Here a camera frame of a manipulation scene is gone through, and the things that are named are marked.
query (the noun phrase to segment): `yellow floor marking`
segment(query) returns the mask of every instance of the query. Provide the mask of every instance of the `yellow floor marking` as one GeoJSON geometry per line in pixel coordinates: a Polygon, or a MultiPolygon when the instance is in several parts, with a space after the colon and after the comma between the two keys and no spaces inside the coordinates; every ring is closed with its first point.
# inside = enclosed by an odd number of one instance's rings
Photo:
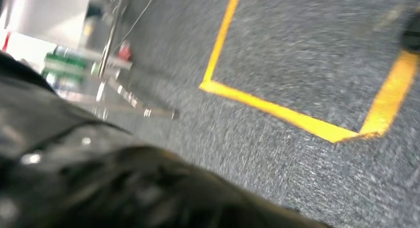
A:
{"type": "Polygon", "coordinates": [[[211,79],[238,2],[239,0],[229,1],[200,89],[258,108],[332,143],[355,137],[381,136],[387,131],[416,75],[419,61],[417,55],[401,52],[388,78],[376,95],[360,133],[356,133],[265,101],[211,79]]]}
{"type": "Polygon", "coordinates": [[[258,108],[332,143],[359,135],[356,132],[295,112],[215,81],[202,83],[200,89],[258,108]]]}
{"type": "Polygon", "coordinates": [[[392,124],[417,72],[419,56],[401,52],[376,95],[360,134],[383,135],[392,124]]]}
{"type": "Polygon", "coordinates": [[[216,68],[216,64],[219,59],[220,52],[222,51],[224,40],[226,39],[227,31],[229,29],[230,22],[232,21],[233,14],[235,13],[238,2],[239,0],[229,0],[229,4],[227,5],[222,25],[220,27],[216,43],[214,44],[213,52],[211,53],[209,64],[207,66],[207,70],[204,75],[203,81],[211,80],[211,77],[213,76],[214,68],[216,68]]]}

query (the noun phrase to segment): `metal stand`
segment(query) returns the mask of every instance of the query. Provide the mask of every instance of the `metal stand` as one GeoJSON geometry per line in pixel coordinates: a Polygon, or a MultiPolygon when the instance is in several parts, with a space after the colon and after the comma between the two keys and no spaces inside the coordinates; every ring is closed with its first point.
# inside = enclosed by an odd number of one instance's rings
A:
{"type": "Polygon", "coordinates": [[[112,21],[111,31],[109,33],[109,39],[108,42],[104,48],[104,52],[102,54],[102,59],[100,63],[100,68],[98,72],[98,77],[101,79],[101,84],[98,88],[98,92],[95,98],[92,97],[85,97],[80,96],[77,97],[78,99],[71,99],[69,95],[67,95],[67,99],[70,101],[73,101],[78,104],[82,105],[90,105],[95,107],[95,115],[98,115],[98,108],[102,107],[104,109],[101,118],[106,119],[107,112],[109,110],[117,110],[122,112],[133,112],[133,113],[141,113],[145,117],[151,117],[151,116],[163,116],[170,119],[173,119],[175,116],[174,110],[163,110],[159,108],[148,108],[145,107],[144,103],[142,103],[132,92],[125,89],[121,84],[117,82],[116,78],[105,78],[105,70],[108,66],[108,59],[111,54],[111,47],[112,42],[115,36],[115,31],[117,28],[117,24],[119,22],[119,18],[121,16],[121,12],[123,10],[123,0],[118,0],[118,4],[116,8],[114,9],[114,18],[112,21]],[[113,90],[115,90],[125,101],[128,102],[129,106],[121,106],[121,105],[112,105],[107,104],[105,102],[105,86],[109,86],[113,90]]]}

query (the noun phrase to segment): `black object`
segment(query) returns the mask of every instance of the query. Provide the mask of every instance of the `black object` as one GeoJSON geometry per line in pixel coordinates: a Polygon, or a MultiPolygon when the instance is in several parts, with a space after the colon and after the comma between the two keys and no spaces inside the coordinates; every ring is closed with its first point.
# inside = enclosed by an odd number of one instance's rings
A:
{"type": "Polygon", "coordinates": [[[329,227],[129,142],[19,62],[0,57],[0,68],[1,228],[329,227]]]}
{"type": "Polygon", "coordinates": [[[420,54],[420,12],[416,12],[401,35],[401,47],[411,53],[420,54]]]}
{"type": "Polygon", "coordinates": [[[102,7],[94,2],[89,2],[88,10],[86,11],[86,18],[88,17],[99,17],[101,18],[104,15],[102,7]]]}

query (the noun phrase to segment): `floor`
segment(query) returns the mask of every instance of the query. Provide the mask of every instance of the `floor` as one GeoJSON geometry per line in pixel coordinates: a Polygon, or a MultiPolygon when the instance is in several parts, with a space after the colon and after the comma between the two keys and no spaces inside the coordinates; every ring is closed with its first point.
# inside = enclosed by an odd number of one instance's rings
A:
{"type": "MultiPolygon", "coordinates": [[[[149,0],[132,0],[121,37],[149,0]]],[[[358,131],[420,0],[240,0],[214,80],[358,131]],[[388,19],[400,9],[396,19],[388,19]]],[[[420,85],[381,138],[330,143],[199,89],[229,0],[155,0],[122,81],[179,118],[111,113],[145,141],[341,228],[418,227],[420,85]]]]}

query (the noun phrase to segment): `red object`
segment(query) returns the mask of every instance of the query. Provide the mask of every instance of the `red object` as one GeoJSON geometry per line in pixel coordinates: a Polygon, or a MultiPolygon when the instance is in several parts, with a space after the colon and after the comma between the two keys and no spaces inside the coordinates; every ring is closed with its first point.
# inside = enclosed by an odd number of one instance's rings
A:
{"type": "Polygon", "coordinates": [[[118,52],[118,57],[120,59],[123,59],[123,60],[126,60],[126,61],[130,60],[131,48],[130,48],[130,44],[128,42],[124,42],[121,45],[121,48],[119,49],[119,52],[118,52]]]}
{"type": "Polygon", "coordinates": [[[4,45],[3,45],[3,48],[2,48],[2,50],[4,51],[4,52],[6,52],[6,50],[7,50],[7,46],[8,46],[8,44],[9,44],[9,39],[10,39],[10,36],[12,35],[12,33],[11,32],[8,32],[7,33],[7,36],[6,36],[6,39],[4,40],[4,45]]]}

